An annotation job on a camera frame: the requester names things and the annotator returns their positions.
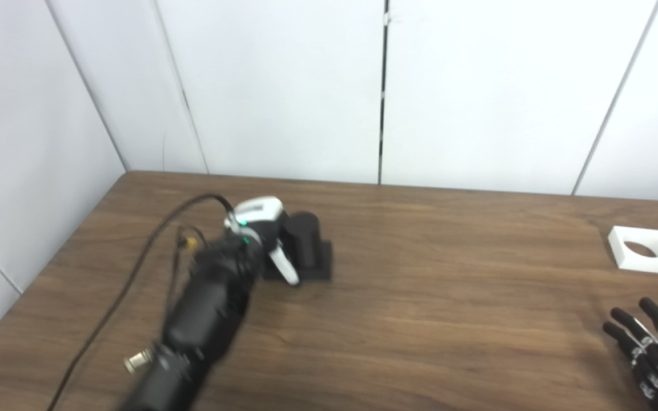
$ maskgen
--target yellow connector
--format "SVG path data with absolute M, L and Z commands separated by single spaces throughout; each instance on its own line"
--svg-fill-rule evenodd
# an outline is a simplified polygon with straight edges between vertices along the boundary
M 198 242 L 196 242 L 196 238 L 195 238 L 195 237 L 187 237 L 187 238 L 184 240 L 184 248 L 185 248 L 185 249 L 188 249 L 188 250 L 196 249 L 196 245 L 197 245 L 197 244 L 198 244 Z

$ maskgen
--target cable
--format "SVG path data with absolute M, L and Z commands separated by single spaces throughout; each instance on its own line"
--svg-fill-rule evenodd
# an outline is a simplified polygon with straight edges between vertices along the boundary
M 171 314 L 173 307 L 174 291 L 177 288 L 177 283 L 179 279 L 179 263 L 180 263 L 180 251 L 187 247 L 186 239 L 184 237 L 184 231 L 186 229 L 191 229 L 194 231 L 199 240 L 201 240 L 203 245 L 207 245 L 207 239 L 202 234 L 202 231 L 198 227 L 193 225 L 180 225 L 177 227 L 177 233 L 175 236 L 174 250 L 172 252 L 172 273 L 171 279 L 169 281 L 169 289 L 167 290 L 167 299 L 164 302 L 164 321 L 162 323 L 162 329 L 166 327 L 167 320 L 169 320 L 169 314 Z
M 154 242 L 156 241 L 157 237 L 159 237 L 159 234 L 161 234 L 162 231 L 164 231 L 164 229 L 170 224 L 170 222 L 172 222 L 173 219 L 178 217 L 180 214 L 184 213 L 186 209 L 190 208 L 195 204 L 201 203 L 209 199 L 214 199 L 219 201 L 222 204 L 222 206 L 225 208 L 225 212 L 228 214 L 228 216 L 232 215 L 232 205 L 230 205 L 230 203 L 227 200 L 225 200 L 225 198 L 222 197 L 222 195 L 203 194 L 203 195 L 198 195 L 194 198 L 190 198 L 190 200 L 186 200 L 184 203 L 181 203 L 180 206 L 172 210 L 172 213 L 169 213 L 164 219 L 162 219 L 161 222 L 159 222 L 159 225 L 156 228 L 154 228 L 153 231 L 151 231 L 151 234 L 149 234 L 149 237 L 146 240 L 144 247 L 141 249 L 141 254 L 139 254 L 139 257 L 136 260 L 134 267 L 131 269 L 131 273 L 129 274 L 128 279 L 126 279 L 126 283 L 123 285 L 121 292 L 115 298 L 110 308 L 102 317 L 98 325 L 96 325 L 96 328 L 93 329 L 91 335 L 86 339 L 85 343 L 83 343 L 83 346 L 78 351 L 78 354 L 76 354 L 75 357 L 73 357 L 73 360 L 70 361 L 70 366 L 67 367 L 65 374 L 60 380 L 60 385 L 58 385 L 57 390 L 55 391 L 55 395 L 53 395 L 53 398 L 50 401 L 50 405 L 47 407 L 47 411 L 54 411 L 58 401 L 60 400 L 60 396 L 65 390 L 68 380 L 70 380 L 71 375 L 73 375 L 73 371 L 75 371 L 75 367 L 78 366 L 78 362 L 81 360 L 84 354 L 86 354 L 91 344 L 93 344 L 93 341 L 95 341 L 98 334 L 108 323 L 108 320 L 110 320 L 112 315 L 118 309 L 118 306 L 120 306 L 121 302 L 123 302 L 123 299 L 126 297 L 126 294 L 128 294 L 129 290 L 131 289 L 131 286 L 133 285 L 136 276 L 141 270 L 141 266 L 143 265 L 144 260 L 146 260 L 146 256 L 149 254 L 149 250 L 151 250 L 151 247 L 153 247 Z

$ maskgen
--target wood grain surface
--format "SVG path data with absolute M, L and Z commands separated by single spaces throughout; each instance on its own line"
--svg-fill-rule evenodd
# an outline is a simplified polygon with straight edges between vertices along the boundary
M 332 283 L 258 284 L 196 410 L 647 409 L 600 326 L 658 302 L 658 275 L 617 270 L 605 240 L 658 228 L 658 202 L 156 172 L 119 180 L 3 318 L 0 409 L 46 408 L 146 236 L 203 192 L 316 213 L 335 266 Z M 219 236 L 222 209 L 180 221 Z M 122 361 L 157 335 L 173 232 L 58 409 L 114 409 L 135 382 Z

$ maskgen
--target white plastic holder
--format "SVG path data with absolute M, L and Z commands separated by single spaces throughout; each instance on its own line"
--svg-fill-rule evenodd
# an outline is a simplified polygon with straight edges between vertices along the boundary
M 626 242 L 644 245 L 656 257 L 647 257 L 627 247 Z M 645 271 L 658 274 L 658 229 L 613 226 L 608 235 L 616 264 L 621 270 Z

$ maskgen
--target metal connector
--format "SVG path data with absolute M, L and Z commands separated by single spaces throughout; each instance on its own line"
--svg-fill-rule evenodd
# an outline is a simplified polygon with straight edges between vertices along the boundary
M 151 349 L 147 348 L 135 356 L 123 360 L 123 366 L 126 367 L 126 371 L 133 374 L 139 367 L 149 364 L 152 361 L 154 361 L 154 353 L 152 353 Z

